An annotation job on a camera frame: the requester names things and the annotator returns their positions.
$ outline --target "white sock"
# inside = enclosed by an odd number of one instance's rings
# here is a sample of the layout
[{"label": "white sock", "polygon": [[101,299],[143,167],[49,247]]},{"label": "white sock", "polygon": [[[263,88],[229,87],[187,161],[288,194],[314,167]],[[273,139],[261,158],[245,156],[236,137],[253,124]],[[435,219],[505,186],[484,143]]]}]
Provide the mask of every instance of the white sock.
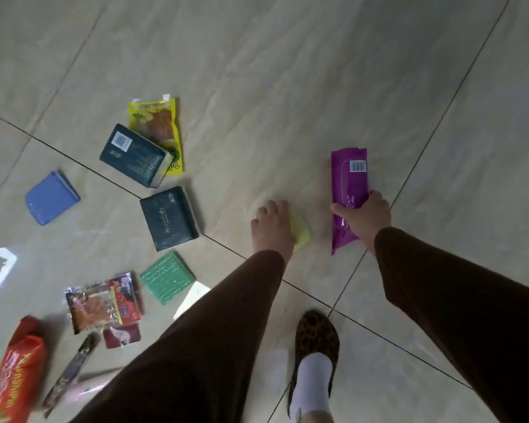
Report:
[{"label": "white sock", "polygon": [[302,359],[290,404],[292,421],[298,422],[310,411],[325,411],[331,414],[327,388],[332,369],[331,359],[322,353],[312,353]]}]

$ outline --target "barcode label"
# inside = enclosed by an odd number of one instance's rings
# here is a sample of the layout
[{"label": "barcode label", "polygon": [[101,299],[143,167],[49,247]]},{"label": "barcode label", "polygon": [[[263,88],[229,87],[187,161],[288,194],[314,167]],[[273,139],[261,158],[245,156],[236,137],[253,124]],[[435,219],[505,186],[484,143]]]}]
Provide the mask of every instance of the barcode label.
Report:
[{"label": "barcode label", "polygon": [[117,147],[120,148],[123,151],[127,152],[127,149],[131,145],[131,138],[128,138],[121,132],[116,132],[114,135],[114,139],[112,139],[112,143]]},{"label": "barcode label", "polygon": [[366,160],[351,160],[351,172],[366,172],[367,161]]}]

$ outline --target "person's left hand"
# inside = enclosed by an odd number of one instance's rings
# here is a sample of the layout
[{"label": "person's left hand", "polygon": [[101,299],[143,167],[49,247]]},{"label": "person's left hand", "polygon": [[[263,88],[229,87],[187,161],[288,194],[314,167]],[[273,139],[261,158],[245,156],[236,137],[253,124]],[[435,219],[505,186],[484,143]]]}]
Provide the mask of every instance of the person's left hand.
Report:
[{"label": "person's left hand", "polygon": [[253,251],[257,253],[266,249],[278,251],[288,264],[296,239],[290,232],[290,214],[288,202],[282,200],[279,205],[273,200],[257,210],[257,218],[251,221]]}]

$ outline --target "white card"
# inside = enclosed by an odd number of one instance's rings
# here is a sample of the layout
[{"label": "white card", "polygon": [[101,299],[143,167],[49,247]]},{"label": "white card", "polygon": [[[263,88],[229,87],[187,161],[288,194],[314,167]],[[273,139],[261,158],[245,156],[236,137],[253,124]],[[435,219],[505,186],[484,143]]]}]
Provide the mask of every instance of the white card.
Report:
[{"label": "white card", "polygon": [[173,319],[178,319],[182,313],[186,312],[195,302],[206,295],[208,291],[210,291],[210,288],[208,288],[205,284],[201,284],[198,281],[194,282],[190,288],[190,291],[188,291],[188,295],[186,295],[186,298],[178,310],[176,310]]}]

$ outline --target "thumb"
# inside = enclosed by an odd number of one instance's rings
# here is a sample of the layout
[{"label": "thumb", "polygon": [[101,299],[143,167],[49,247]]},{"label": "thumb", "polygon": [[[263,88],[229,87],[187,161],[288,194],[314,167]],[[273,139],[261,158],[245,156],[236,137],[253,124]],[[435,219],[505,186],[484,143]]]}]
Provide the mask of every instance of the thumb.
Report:
[{"label": "thumb", "polygon": [[329,206],[329,209],[331,209],[332,213],[334,213],[335,215],[339,215],[342,218],[347,217],[353,211],[353,209],[348,208],[338,203],[332,203]]}]

